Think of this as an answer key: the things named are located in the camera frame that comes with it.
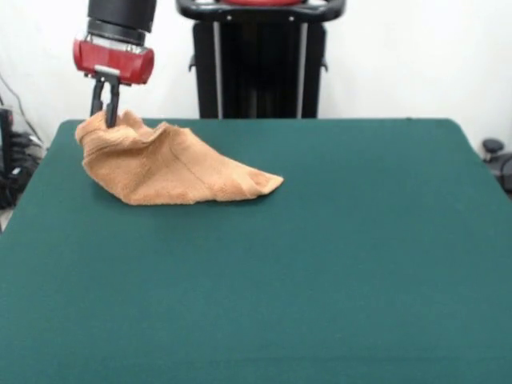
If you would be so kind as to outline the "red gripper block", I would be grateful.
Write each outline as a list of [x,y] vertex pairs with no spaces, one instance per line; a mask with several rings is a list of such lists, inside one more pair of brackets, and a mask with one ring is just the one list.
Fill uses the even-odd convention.
[[[106,126],[115,126],[118,117],[120,81],[125,84],[147,84],[154,68],[154,51],[144,49],[141,53],[118,50],[88,42],[74,40],[74,64],[86,74],[113,74],[117,78],[106,78],[110,86],[110,101],[106,106]],[[105,80],[94,78],[90,116],[103,110],[102,92]]]

